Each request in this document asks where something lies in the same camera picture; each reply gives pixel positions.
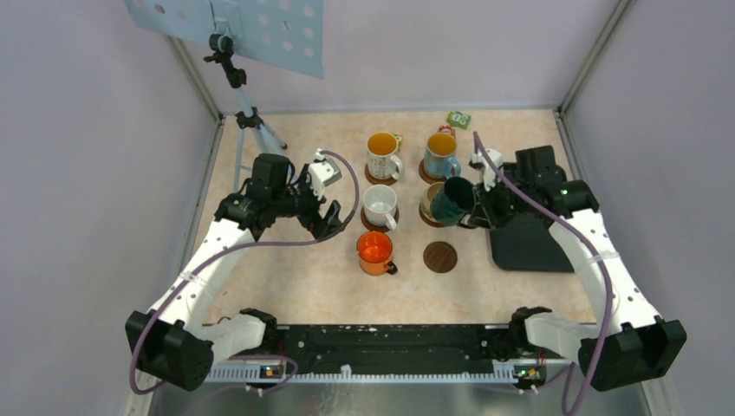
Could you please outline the orange glass cup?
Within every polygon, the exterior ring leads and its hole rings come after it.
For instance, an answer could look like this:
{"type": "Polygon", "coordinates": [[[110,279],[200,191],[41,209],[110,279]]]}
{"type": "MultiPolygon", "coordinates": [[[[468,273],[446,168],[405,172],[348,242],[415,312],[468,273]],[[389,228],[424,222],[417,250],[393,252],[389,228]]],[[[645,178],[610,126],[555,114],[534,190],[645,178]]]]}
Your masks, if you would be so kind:
{"type": "Polygon", "coordinates": [[[359,265],[370,276],[395,275],[398,267],[394,263],[394,246],[386,233],[367,231],[357,240],[356,250],[359,265]]]}

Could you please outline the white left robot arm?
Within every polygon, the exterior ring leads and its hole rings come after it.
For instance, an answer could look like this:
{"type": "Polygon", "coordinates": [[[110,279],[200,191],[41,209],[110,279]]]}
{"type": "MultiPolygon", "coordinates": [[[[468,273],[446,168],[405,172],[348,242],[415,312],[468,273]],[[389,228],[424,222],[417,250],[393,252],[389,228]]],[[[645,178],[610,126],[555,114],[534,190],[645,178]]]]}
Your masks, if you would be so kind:
{"type": "Polygon", "coordinates": [[[247,309],[207,324],[205,315],[246,251],[310,246],[345,230],[349,221],[339,219],[338,201],[320,213],[343,169],[355,175],[345,158],[324,149],[301,170],[282,155],[255,158],[250,176],[220,201],[205,239],[172,286],[147,312],[127,318],[133,393],[145,395],[165,383],[193,391],[214,365],[243,351],[257,358],[275,353],[272,316],[247,309]]]}

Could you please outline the patterned white mug yellow inside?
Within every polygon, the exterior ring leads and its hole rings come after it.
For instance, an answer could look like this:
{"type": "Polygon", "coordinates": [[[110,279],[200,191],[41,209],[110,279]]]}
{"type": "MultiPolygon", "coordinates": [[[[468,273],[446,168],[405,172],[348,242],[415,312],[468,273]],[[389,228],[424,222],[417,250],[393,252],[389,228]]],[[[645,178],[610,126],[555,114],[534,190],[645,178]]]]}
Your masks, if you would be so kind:
{"type": "Polygon", "coordinates": [[[366,165],[373,177],[397,181],[401,178],[405,167],[396,145],[393,133],[379,132],[368,138],[366,165]]]}

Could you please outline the blue mug yellow inside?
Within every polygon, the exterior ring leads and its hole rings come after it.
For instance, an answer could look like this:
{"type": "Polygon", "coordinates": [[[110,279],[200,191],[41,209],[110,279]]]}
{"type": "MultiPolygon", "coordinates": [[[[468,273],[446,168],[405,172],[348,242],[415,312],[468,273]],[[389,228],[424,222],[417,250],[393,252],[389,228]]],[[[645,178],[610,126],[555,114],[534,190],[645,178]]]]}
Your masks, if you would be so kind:
{"type": "Polygon", "coordinates": [[[422,173],[434,181],[444,181],[461,175],[457,160],[458,142],[449,133],[435,133],[426,143],[422,173]]]}

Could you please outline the brown ridged coaster front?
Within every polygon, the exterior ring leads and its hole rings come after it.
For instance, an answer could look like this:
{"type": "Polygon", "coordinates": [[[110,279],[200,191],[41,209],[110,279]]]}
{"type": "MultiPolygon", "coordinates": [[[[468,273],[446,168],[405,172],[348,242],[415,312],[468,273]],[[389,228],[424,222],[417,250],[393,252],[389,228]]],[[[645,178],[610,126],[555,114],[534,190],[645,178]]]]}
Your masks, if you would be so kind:
{"type": "Polygon", "coordinates": [[[419,216],[421,220],[423,221],[423,223],[430,227],[433,227],[433,228],[445,228],[446,227],[444,224],[437,223],[429,219],[422,210],[419,210],[419,216]]]}

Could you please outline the beige ceramic mug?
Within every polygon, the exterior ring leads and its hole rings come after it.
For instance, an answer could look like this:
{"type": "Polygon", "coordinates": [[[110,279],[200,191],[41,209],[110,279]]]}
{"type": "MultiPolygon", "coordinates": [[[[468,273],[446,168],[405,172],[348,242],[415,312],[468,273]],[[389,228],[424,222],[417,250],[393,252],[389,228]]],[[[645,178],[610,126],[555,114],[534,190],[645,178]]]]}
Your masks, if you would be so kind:
{"type": "Polygon", "coordinates": [[[421,201],[420,201],[420,212],[423,218],[429,223],[436,224],[437,226],[441,226],[441,223],[439,223],[434,218],[431,212],[431,203],[436,198],[436,196],[439,194],[443,186],[444,186],[443,182],[436,182],[436,183],[429,185],[424,190],[424,193],[422,194],[421,201]]]}

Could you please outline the white ceramic mug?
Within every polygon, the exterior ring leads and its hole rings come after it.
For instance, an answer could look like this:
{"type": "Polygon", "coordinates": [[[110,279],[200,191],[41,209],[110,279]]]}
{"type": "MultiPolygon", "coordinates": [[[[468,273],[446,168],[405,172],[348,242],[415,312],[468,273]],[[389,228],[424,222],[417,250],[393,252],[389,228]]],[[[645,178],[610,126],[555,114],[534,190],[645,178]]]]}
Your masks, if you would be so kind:
{"type": "Polygon", "coordinates": [[[398,198],[390,186],[368,187],[363,195],[363,210],[370,224],[386,227],[390,231],[397,228],[398,198]]]}

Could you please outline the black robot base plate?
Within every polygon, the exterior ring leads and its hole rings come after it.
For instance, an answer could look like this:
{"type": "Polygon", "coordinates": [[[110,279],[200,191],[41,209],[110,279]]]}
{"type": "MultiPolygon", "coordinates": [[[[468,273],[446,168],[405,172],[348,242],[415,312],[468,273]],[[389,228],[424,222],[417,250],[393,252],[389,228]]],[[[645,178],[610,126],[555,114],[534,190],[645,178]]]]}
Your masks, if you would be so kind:
{"type": "Polygon", "coordinates": [[[335,374],[348,365],[358,375],[489,374],[502,362],[556,358],[490,324],[279,325],[241,354],[288,357],[299,374],[335,374]]]}

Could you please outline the brown ridged coaster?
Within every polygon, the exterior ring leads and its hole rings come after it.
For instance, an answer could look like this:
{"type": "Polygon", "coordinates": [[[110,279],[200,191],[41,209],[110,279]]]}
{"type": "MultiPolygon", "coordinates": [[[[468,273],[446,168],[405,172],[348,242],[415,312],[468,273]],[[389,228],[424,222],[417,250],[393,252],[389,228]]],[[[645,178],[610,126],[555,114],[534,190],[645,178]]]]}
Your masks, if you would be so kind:
{"type": "Polygon", "coordinates": [[[368,165],[365,165],[364,174],[365,174],[365,177],[366,177],[367,181],[371,185],[388,185],[388,186],[390,186],[390,185],[393,185],[393,184],[395,184],[397,182],[397,179],[395,179],[395,178],[377,179],[377,178],[373,177],[371,175],[369,169],[368,169],[368,165]]]}
{"type": "Polygon", "coordinates": [[[419,216],[421,220],[423,221],[423,223],[430,227],[433,227],[433,228],[445,228],[446,227],[444,224],[437,223],[429,219],[422,210],[419,210],[419,216]]]}
{"type": "Polygon", "coordinates": [[[361,223],[369,231],[388,233],[397,229],[399,220],[399,210],[393,215],[390,212],[383,214],[367,211],[365,208],[361,209],[361,223]]]}
{"type": "Polygon", "coordinates": [[[435,184],[435,183],[442,183],[442,182],[445,181],[445,179],[442,179],[442,178],[436,179],[436,178],[433,178],[430,175],[428,175],[425,172],[425,165],[424,165],[424,161],[423,160],[420,161],[418,170],[419,170],[419,176],[427,184],[430,184],[431,185],[431,184],[435,184]]]}

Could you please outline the dark walnut wood coaster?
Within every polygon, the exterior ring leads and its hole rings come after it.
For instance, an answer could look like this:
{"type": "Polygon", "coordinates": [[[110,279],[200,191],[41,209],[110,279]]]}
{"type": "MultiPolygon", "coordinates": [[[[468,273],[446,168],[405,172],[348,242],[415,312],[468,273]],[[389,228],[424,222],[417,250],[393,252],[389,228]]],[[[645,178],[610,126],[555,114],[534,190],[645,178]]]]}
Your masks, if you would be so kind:
{"type": "Polygon", "coordinates": [[[425,266],[432,272],[444,274],[456,267],[458,252],[447,242],[431,242],[424,249],[423,261],[425,266]]]}

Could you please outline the dark teal glass cup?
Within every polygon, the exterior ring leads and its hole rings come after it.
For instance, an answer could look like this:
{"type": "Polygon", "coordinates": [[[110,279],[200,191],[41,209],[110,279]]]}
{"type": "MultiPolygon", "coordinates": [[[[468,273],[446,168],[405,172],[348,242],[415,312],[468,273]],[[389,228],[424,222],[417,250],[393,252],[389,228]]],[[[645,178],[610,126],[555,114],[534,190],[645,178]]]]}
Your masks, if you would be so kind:
{"type": "Polygon", "coordinates": [[[475,205],[474,185],[461,177],[449,178],[430,204],[433,218],[443,225],[457,225],[475,205]]]}

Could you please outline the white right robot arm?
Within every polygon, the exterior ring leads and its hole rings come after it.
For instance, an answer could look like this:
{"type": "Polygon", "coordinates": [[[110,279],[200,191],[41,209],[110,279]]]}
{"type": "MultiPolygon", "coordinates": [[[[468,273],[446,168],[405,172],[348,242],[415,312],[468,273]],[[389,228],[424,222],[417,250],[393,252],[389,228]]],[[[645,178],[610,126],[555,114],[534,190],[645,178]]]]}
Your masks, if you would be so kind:
{"type": "Polygon", "coordinates": [[[573,322],[545,307],[521,308],[511,319],[511,351],[540,348],[582,371],[599,392],[663,377],[687,339],[641,293],[605,228],[600,205],[580,180],[570,180],[550,146],[517,152],[511,163],[476,143],[481,171],[472,222],[491,231],[491,252],[504,269],[571,271],[594,310],[596,325],[573,322]]]}

